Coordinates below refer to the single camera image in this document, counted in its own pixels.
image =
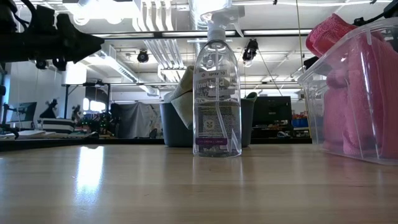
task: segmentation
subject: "gray container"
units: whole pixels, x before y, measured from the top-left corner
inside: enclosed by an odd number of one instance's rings
[[[251,141],[254,101],[241,99],[242,147]],[[188,130],[171,103],[160,105],[164,143],[169,147],[192,147],[193,131]]]

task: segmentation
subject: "desk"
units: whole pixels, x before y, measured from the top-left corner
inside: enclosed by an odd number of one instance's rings
[[[253,145],[192,157],[156,145],[0,152],[0,223],[393,223],[398,167]]]

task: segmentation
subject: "pink fabric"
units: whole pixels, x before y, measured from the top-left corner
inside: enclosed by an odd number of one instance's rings
[[[321,57],[355,26],[336,14],[307,37],[307,48]],[[332,71],[326,78],[324,146],[343,148],[347,155],[376,155],[398,159],[398,54],[383,36],[373,32],[371,45],[360,34],[326,58]]]

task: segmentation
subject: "spray bottle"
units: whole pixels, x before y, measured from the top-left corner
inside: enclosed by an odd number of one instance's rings
[[[244,6],[207,12],[208,42],[198,54],[193,76],[193,154],[234,157],[241,147],[239,67],[225,42],[225,29],[234,24],[243,37],[239,18]]]

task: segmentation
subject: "black monitor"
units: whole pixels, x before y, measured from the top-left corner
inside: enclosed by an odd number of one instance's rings
[[[20,113],[17,113],[16,111],[12,112],[10,122],[33,121],[35,116],[36,105],[37,105],[36,102],[20,103],[19,105],[18,104],[10,105],[10,108],[17,109],[20,111]]]
[[[254,103],[253,127],[292,119],[290,96],[259,96]]]

